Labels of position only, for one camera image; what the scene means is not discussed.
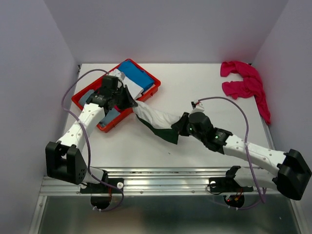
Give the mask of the cream and green t-shirt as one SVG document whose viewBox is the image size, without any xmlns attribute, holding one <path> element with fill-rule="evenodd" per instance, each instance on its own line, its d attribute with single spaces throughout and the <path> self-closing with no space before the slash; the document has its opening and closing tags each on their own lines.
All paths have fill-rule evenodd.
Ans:
<svg viewBox="0 0 312 234">
<path fill-rule="evenodd" d="M 178 143 L 178 133 L 172 128 L 181 116 L 162 112 L 147 105 L 145 102 L 137 101 L 133 108 L 138 120 L 147 126 L 156 136 L 172 144 Z"/>
</svg>

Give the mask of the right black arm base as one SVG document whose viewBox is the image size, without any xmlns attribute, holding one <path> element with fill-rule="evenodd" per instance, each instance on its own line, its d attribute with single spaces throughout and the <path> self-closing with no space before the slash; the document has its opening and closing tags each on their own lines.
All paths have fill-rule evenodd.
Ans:
<svg viewBox="0 0 312 234">
<path fill-rule="evenodd" d="M 213 194 L 253 192 L 252 186 L 242 187 L 234 180 L 239 169 L 240 166 L 232 166 L 224 176 L 209 178 L 207 187 L 210 188 L 210 192 Z"/>
</svg>

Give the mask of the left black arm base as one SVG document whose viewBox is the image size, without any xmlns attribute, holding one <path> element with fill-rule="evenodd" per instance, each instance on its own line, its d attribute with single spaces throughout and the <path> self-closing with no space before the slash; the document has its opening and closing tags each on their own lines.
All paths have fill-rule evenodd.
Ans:
<svg viewBox="0 0 312 234">
<path fill-rule="evenodd" d="M 80 184 L 81 194 L 121 194 L 124 187 L 123 178 L 109 178 L 106 170 L 91 167 Z"/>
</svg>

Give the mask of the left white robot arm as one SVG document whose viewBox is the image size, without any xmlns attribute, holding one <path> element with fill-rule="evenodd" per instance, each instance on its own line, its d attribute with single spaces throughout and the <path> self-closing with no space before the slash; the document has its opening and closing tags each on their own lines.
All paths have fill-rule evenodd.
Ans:
<svg viewBox="0 0 312 234">
<path fill-rule="evenodd" d="M 91 150 L 89 136 L 114 107 L 120 110 L 136 107 L 127 85 L 116 76 L 105 75 L 102 85 L 86 100 L 79 116 L 70 129 L 56 142 L 45 148 L 47 175 L 72 184 L 91 183 L 97 192 L 108 188 L 105 170 L 91 166 L 84 160 L 82 150 Z"/>
</svg>

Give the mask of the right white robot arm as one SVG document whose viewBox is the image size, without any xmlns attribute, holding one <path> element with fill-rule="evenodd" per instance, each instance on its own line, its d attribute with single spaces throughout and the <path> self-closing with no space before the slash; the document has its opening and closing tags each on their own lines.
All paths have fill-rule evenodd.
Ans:
<svg viewBox="0 0 312 234">
<path fill-rule="evenodd" d="M 250 161 L 257 166 L 253 170 L 232 166 L 225 176 L 211 178 L 213 193 L 251 192 L 259 186 L 300 200 L 312 176 L 297 150 L 276 151 L 245 142 L 227 130 L 214 127 L 204 113 L 184 113 L 172 128 L 181 136 L 195 137 L 213 152 Z"/>
</svg>

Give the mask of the grey rolled t-shirt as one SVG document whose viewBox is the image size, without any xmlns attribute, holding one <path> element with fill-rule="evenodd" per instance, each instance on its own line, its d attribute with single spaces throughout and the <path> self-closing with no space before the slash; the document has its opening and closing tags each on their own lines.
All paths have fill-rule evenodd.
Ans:
<svg viewBox="0 0 312 234">
<path fill-rule="evenodd" d="M 89 96 L 91 94 L 94 93 L 94 90 L 91 89 L 89 91 L 87 91 L 78 101 L 79 104 L 83 107 L 87 101 L 87 99 L 89 98 Z M 106 115 L 105 117 L 99 122 L 100 127 L 104 128 L 105 126 L 107 126 L 110 122 L 112 122 L 116 117 L 118 117 L 120 115 L 120 112 L 116 109 L 113 108 L 111 109 Z"/>
</svg>

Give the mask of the white rolled t-shirt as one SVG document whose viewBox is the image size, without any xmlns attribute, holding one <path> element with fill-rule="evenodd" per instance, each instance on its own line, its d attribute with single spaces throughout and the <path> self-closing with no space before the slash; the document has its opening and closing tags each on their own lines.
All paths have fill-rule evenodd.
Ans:
<svg viewBox="0 0 312 234">
<path fill-rule="evenodd" d="M 113 71 L 109 72 L 108 75 L 118 77 L 117 74 L 121 73 L 122 71 L 118 69 L 114 69 Z M 134 100 L 137 100 L 142 96 L 143 88 L 137 85 L 134 81 L 129 79 L 127 76 L 124 80 L 122 80 L 123 85 L 128 87 L 128 90 Z"/>
</svg>

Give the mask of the blue rolled t-shirt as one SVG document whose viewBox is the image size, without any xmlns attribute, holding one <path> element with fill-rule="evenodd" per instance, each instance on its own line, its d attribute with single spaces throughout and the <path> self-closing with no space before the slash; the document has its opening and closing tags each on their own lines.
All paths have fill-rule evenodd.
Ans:
<svg viewBox="0 0 312 234">
<path fill-rule="evenodd" d="M 154 80 L 130 60 L 122 62 L 119 65 L 118 70 L 123 72 L 131 81 L 143 88 L 144 92 L 154 85 Z"/>
</svg>

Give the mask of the magenta crumpled t-shirt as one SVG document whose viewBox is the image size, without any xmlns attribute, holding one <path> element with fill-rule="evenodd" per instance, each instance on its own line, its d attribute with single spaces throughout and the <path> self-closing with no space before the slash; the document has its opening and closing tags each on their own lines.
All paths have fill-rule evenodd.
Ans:
<svg viewBox="0 0 312 234">
<path fill-rule="evenodd" d="M 251 65 L 240 61 L 224 61 L 220 67 L 220 76 L 227 77 L 230 74 L 238 74 L 241 81 L 226 81 L 222 83 L 225 95 L 237 98 L 254 97 L 258 111 L 266 124 L 271 124 L 271 113 L 267 104 L 263 82 L 258 71 Z"/>
</svg>

